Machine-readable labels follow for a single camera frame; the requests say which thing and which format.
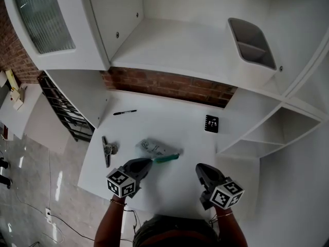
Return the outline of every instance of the pen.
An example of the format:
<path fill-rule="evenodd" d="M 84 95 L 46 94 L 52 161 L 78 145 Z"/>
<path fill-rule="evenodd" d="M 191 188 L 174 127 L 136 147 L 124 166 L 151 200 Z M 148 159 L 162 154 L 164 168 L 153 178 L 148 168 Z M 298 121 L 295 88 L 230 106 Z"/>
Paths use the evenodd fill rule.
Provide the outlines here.
<path fill-rule="evenodd" d="M 119 115 L 119 114 L 125 114 L 125 113 L 133 113 L 133 112 L 137 112 L 137 110 L 126 111 L 126 112 L 120 112 L 120 113 L 114 113 L 113 115 Z"/>

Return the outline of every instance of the white wall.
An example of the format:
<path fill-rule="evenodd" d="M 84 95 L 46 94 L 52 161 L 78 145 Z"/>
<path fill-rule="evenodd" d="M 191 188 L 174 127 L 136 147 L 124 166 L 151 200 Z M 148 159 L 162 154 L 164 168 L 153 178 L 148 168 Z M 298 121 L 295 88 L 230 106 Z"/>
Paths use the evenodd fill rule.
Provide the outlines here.
<path fill-rule="evenodd" d="M 143 0 L 144 15 L 225 28 L 236 17 L 259 27 L 265 23 L 271 0 Z"/>
<path fill-rule="evenodd" d="M 329 237 L 329 123 L 261 159 L 252 247 L 322 247 Z"/>

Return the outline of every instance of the brick wall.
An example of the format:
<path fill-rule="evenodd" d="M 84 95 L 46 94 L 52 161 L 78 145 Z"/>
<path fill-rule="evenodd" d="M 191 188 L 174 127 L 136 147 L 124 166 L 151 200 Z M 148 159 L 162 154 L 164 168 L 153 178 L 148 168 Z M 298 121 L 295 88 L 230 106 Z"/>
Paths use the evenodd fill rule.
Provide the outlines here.
<path fill-rule="evenodd" d="M 38 83 L 37 69 L 18 39 L 10 22 L 5 1 L 0 0 L 0 70 L 12 69 L 23 83 Z"/>
<path fill-rule="evenodd" d="M 226 106 L 237 89 L 210 80 L 134 68 L 111 67 L 101 74 L 110 90 L 147 93 L 221 108 Z"/>

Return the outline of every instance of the gray floor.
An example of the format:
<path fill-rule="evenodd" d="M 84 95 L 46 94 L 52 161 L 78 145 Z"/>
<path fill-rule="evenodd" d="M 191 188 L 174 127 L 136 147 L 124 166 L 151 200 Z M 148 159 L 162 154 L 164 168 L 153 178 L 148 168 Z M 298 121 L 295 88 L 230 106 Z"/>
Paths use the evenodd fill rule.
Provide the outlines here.
<path fill-rule="evenodd" d="M 13 180 L 10 190 L 0 184 L 0 231 L 9 247 L 28 247 L 36 241 L 40 242 L 40 246 L 93 246 L 92 241 L 80 237 L 62 221 L 53 218 L 56 224 L 53 226 L 45 219 L 45 208 L 49 202 L 53 215 L 65 220 L 80 234 L 94 239 L 109 202 L 77 187 L 87 148 L 88 143 L 75 142 L 70 137 L 63 155 L 50 151 L 49 202 L 48 149 L 27 137 L 22 140 L 16 138 L 13 142 L 0 140 L 0 151 L 11 164 L 10 170 L 0 168 L 0 171 Z M 152 214 L 138 212 L 138 216 L 143 223 Z M 133 223 L 132 213 L 126 214 L 122 238 L 133 239 Z M 64 235 L 64 242 L 58 228 Z M 121 246 L 132 246 L 132 243 L 122 241 Z"/>

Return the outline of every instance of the bracelet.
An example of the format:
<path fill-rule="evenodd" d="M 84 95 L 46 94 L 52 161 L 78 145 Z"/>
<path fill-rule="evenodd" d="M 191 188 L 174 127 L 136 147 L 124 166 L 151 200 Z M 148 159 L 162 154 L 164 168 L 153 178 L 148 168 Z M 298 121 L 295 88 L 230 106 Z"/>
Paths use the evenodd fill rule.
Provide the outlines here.
<path fill-rule="evenodd" d="M 225 215 L 221 215 L 221 216 L 217 216 L 217 218 L 225 217 L 225 216 L 228 216 L 228 215 L 231 215 L 231 214 L 233 214 L 233 212 L 232 212 L 232 211 L 231 211 L 230 213 L 228 213 L 228 214 L 225 214 Z"/>
<path fill-rule="evenodd" d="M 116 203 L 116 204 L 118 204 L 118 205 L 120 205 L 120 206 L 124 206 L 124 207 L 127 205 L 127 203 L 122 204 L 122 203 L 120 203 L 120 202 L 117 202 L 117 201 L 114 200 L 114 199 L 110 199 L 109 201 L 110 201 L 111 203 L 114 202 L 114 203 Z"/>

